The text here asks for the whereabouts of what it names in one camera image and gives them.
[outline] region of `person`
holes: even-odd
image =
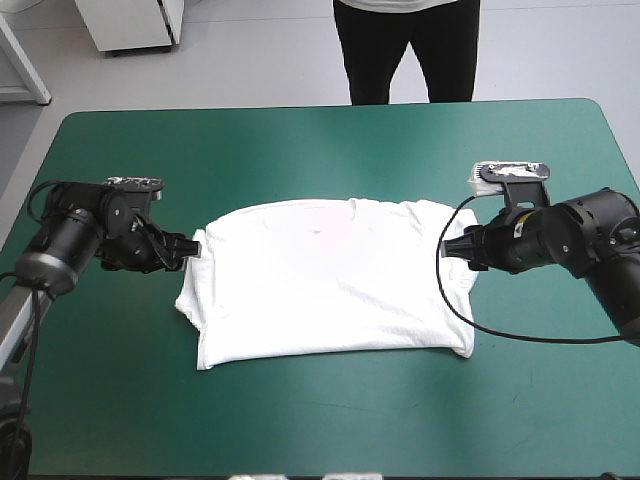
[[[334,0],[333,9],[353,105],[389,103],[408,44],[431,102],[471,100],[480,0]]]

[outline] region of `black cable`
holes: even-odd
[[[171,258],[165,258],[165,253],[166,255],[169,255],[169,252],[167,252],[166,248],[160,245],[153,237],[153,234],[147,230],[147,225],[152,225],[151,222],[142,214],[138,214],[138,219],[142,226],[142,235],[147,239],[153,249],[153,252],[156,254],[158,259],[160,259],[160,262],[166,269],[175,270],[177,268],[177,263]]]
[[[33,367],[36,360],[36,349],[38,347],[38,332],[40,331],[40,298],[37,288],[31,289],[31,309],[33,310],[33,330],[31,332],[31,348],[29,349],[29,363],[27,364],[27,372],[24,377],[22,386],[22,398],[20,399],[20,408],[18,410],[18,418],[16,420],[16,431],[13,434],[13,443],[11,445],[11,453],[9,455],[9,472],[8,478],[12,479],[13,468],[15,466],[16,451],[20,437],[22,434],[22,426],[24,417],[27,413],[27,405],[29,403],[29,393],[31,391],[31,379],[33,377]]]
[[[494,330],[489,327],[485,327],[479,323],[476,323],[472,320],[469,320],[460,312],[458,312],[455,307],[451,304],[447,295],[444,293],[444,288],[442,286],[442,279],[440,278],[440,246],[442,241],[444,240],[444,236],[451,226],[456,216],[469,202],[475,200],[476,197],[469,197],[464,200],[453,212],[451,218],[446,223],[442,232],[440,233],[440,237],[438,238],[438,245],[436,247],[436,279],[438,280],[438,289],[440,290],[440,295],[442,295],[442,299],[444,303],[447,304],[447,307],[453,312],[453,314],[462,320],[467,325],[471,325],[473,328],[480,330],[481,332],[488,333],[489,335],[494,335],[496,337],[509,338],[511,340],[520,340],[523,342],[534,342],[534,343],[558,343],[565,345],[593,345],[598,343],[610,343],[610,342],[620,342],[623,340],[630,340],[637,338],[636,335],[614,335],[610,337],[598,337],[598,338],[548,338],[548,337],[532,337],[529,335],[516,335],[514,333],[501,332],[500,330]]]
[[[9,277],[15,277],[16,274],[13,272],[4,272],[4,273],[0,273],[0,282],[2,280],[4,280],[5,278],[9,278]]]
[[[62,183],[60,180],[47,180],[46,182],[42,182],[37,187],[34,187],[33,189],[31,189],[31,191],[29,192],[29,196],[27,197],[27,214],[37,223],[42,224],[42,218],[36,217],[35,213],[33,213],[33,207],[31,205],[31,203],[33,202],[33,199],[38,193],[40,193],[45,188],[52,187],[54,185],[59,185],[60,183]]]

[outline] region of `folded t-shirt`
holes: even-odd
[[[244,208],[197,230],[176,300],[200,331],[198,368],[280,355],[450,347],[469,357],[473,328],[446,306],[435,277],[453,209],[366,199],[294,200]],[[463,210],[445,238],[475,224]],[[445,292],[471,318],[476,273],[440,262]]]

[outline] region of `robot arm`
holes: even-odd
[[[16,263],[17,284],[64,295],[94,256],[105,270],[180,270],[185,257],[199,254],[199,244],[150,219],[151,202],[163,187],[160,179],[136,177],[112,177],[103,185],[55,183],[42,226]]]
[[[540,163],[481,162],[470,183],[476,196],[504,195],[487,225],[444,242],[444,256],[517,274],[559,264],[584,278],[621,335],[640,345],[640,213],[625,195],[604,188],[549,205]],[[529,203],[531,207],[522,206]]]

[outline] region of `gray floor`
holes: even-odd
[[[640,0],[483,2],[475,98],[592,98],[640,179]],[[71,112],[348,103],[331,0],[187,0],[178,49],[120,58],[95,50],[72,0],[7,20],[54,101],[0,106],[0,246]],[[392,102],[424,100],[408,52]]]

